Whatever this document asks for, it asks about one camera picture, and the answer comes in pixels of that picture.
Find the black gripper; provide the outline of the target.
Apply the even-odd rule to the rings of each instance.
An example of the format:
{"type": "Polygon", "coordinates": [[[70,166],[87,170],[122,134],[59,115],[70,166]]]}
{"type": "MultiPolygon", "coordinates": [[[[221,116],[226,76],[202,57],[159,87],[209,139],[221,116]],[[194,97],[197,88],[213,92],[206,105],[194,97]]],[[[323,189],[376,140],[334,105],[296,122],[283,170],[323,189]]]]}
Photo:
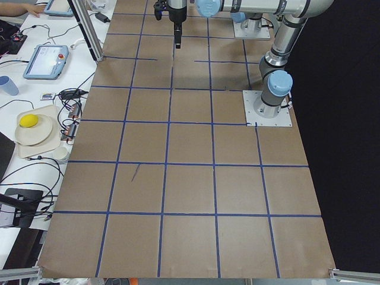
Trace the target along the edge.
{"type": "Polygon", "coordinates": [[[168,0],[169,19],[174,24],[175,48],[181,48],[182,23],[187,17],[187,0],[168,0]]]}

